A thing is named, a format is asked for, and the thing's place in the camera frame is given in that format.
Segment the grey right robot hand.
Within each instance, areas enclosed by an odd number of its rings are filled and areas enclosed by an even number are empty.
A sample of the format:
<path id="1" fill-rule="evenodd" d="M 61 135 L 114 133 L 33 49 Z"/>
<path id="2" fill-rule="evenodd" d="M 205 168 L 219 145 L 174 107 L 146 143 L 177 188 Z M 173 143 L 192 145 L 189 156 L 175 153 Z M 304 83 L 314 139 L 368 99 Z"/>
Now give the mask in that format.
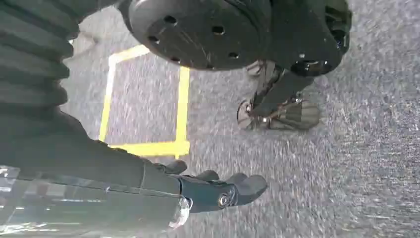
<path id="1" fill-rule="evenodd" d="M 0 118 L 3 238 L 143 238 L 183 226 L 195 213 L 247 205 L 267 189 L 259 175 L 221 180 L 213 170 L 153 163 L 90 139 L 75 118 Z"/>

